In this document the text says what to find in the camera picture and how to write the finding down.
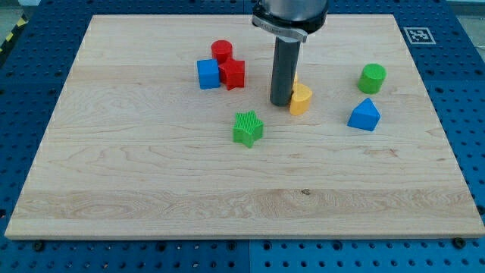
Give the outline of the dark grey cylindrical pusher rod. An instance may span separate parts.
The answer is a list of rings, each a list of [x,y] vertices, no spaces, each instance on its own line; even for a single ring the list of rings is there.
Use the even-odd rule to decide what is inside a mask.
[[[289,104],[299,58],[300,41],[277,36],[271,76],[270,101],[275,106]]]

